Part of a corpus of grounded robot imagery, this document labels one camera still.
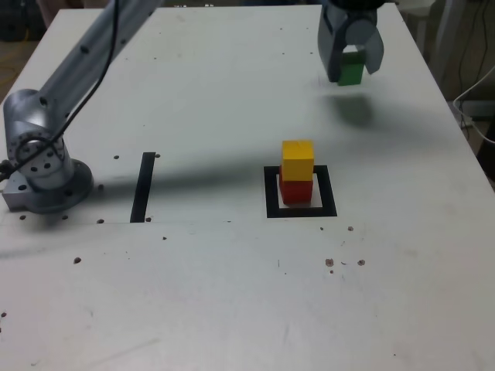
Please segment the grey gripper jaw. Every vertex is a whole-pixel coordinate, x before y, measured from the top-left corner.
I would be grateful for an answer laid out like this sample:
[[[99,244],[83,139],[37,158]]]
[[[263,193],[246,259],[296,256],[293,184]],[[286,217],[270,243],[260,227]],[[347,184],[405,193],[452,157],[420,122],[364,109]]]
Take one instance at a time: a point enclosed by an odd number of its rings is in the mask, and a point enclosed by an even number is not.
[[[318,51],[329,82],[341,77],[343,50],[347,46],[348,15],[336,6],[323,6],[317,36]]]
[[[345,40],[348,46],[355,46],[362,55],[369,74],[381,68],[384,44],[375,24],[366,19],[352,22],[346,29]]]

